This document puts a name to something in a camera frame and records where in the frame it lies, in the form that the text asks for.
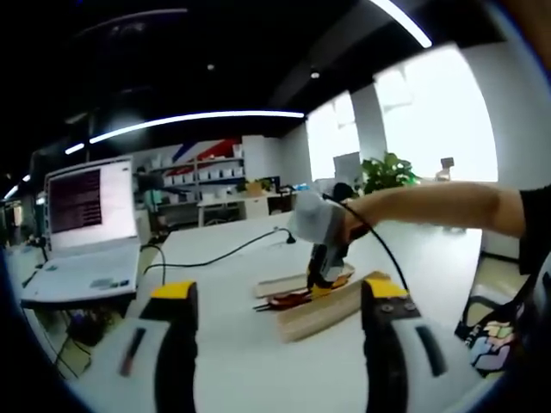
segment black ceiling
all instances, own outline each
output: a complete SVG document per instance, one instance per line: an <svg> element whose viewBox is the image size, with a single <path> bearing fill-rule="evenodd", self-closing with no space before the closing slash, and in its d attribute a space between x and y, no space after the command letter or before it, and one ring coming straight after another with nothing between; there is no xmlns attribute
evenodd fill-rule
<svg viewBox="0 0 551 413"><path fill-rule="evenodd" d="M473 2L396 3L408 1L425 3L410 14L435 44L452 40L471 46L500 39ZM12 175L0 179L0 190L27 173L32 151L60 139L60 147L83 141L113 128L120 117L152 120L267 108L276 87L301 60L317 66L308 51L356 3L74 0L29 7L26 29L17 32L9 48L17 87L11 119L21 122L25 133L14 150L0 154L2 173ZM381 18L382 12L371 6L373 18ZM397 23L384 24L325 65L320 79L305 79L281 109L307 113L421 50ZM75 121L80 114L88 116ZM147 139L128 139L124 151L244 133L278 136L296 123L246 119L160 126L148 131ZM112 145L102 148L120 151Z"/></svg>

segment wooden block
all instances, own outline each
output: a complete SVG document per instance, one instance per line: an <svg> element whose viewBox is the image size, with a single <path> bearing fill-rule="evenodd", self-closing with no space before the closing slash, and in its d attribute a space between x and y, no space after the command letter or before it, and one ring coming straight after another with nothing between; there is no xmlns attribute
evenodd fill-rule
<svg viewBox="0 0 551 413"><path fill-rule="evenodd" d="M363 279L333 291L311 303L277 315L279 333L284 342L296 342L328 329L360 309Z"/></svg>
<svg viewBox="0 0 551 413"><path fill-rule="evenodd" d="M345 263L340 275L352 275L354 271L354 267ZM254 288L254 294L258 299L262 299L273 295L304 290L306 284L306 274L292 275L290 277L278 278L277 280L259 282Z"/></svg>

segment person's arm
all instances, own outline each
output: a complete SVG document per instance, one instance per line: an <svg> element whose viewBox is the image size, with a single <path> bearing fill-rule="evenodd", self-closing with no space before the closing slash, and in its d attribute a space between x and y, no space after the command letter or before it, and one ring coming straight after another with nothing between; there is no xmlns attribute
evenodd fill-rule
<svg viewBox="0 0 551 413"><path fill-rule="evenodd" d="M449 182L383 189L348 205L372 226L383 220L481 228L522 237L523 201L519 191L478 183ZM347 213L344 236L361 223Z"/></svg>

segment laptop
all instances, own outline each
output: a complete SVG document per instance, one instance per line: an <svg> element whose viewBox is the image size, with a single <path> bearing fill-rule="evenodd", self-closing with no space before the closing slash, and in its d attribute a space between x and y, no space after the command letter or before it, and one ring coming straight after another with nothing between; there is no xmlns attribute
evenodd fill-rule
<svg viewBox="0 0 551 413"><path fill-rule="evenodd" d="M48 262L22 292L26 308L81 308L135 297L139 237L132 158L84 163L46 175Z"/></svg>

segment window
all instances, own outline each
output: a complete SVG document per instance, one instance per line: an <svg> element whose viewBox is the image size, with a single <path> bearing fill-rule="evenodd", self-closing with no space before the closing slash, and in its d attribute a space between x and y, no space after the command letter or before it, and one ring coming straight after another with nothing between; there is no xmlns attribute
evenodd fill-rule
<svg viewBox="0 0 551 413"><path fill-rule="evenodd" d="M306 131L312 180L334 178L333 158L360 151L350 93L346 91L314 110Z"/></svg>
<svg viewBox="0 0 551 413"><path fill-rule="evenodd" d="M453 157L457 181L495 182L498 162L484 97L455 45L443 46L375 76L387 149L433 178Z"/></svg>

